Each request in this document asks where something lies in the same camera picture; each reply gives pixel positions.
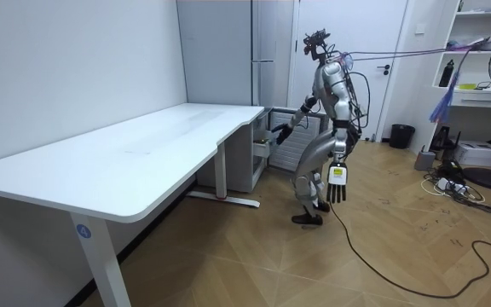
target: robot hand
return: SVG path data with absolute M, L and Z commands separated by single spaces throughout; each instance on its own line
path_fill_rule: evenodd
M 276 138 L 276 144 L 281 145 L 283 141 L 287 139 L 293 132 L 293 128 L 290 127 L 288 124 L 281 124 L 278 125 L 277 127 L 272 129 L 272 133 L 281 130 L 280 134 L 278 135 L 278 138 Z

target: label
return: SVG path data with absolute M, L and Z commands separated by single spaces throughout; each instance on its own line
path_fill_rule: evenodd
M 89 239 L 92 236 L 90 229 L 82 224 L 77 225 L 77 232 L 85 239 Z
M 329 178 L 327 180 L 330 184 L 346 185 L 348 181 L 347 170 L 344 167 L 333 166 L 329 169 Z

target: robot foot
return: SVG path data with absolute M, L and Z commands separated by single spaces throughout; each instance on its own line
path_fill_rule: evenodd
M 329 203 L 323 201 L 323 200 L 317 200 L 317 206 L 314 206 L 314 209 L 323 211 L 323 212 L 330 212 L 331 211 L 331 206 Z
M 314 226 L 323 225 L 323 218 L 321 218 L 317 214 L 315 215 L 315 217 L 312 217 L 308 213 L 304 213 L 303 215 L 292 217 L 291 220 L 299 225 L 314 225 Z

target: black trash can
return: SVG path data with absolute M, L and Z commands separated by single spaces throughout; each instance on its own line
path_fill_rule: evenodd
M 416 131 L 409 125 L 395 124 L 391 126 L 390 146 L 393 148 L 405 149 L 410 144 L 413 134 Z

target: power strip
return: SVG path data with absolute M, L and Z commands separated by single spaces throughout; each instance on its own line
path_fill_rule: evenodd
M 467 192 L 467 186 L 463 184 L 459 184 L 456 182 L 453 182 L 451 180 L 448 180 L 447 178 L 441 178 L 439 181 L 436 183 L 436 186 L 441 190 L 441 191 L 446 191 L 448 187 L 453 188 L 454 191 L 460 194 L 464 194 Z

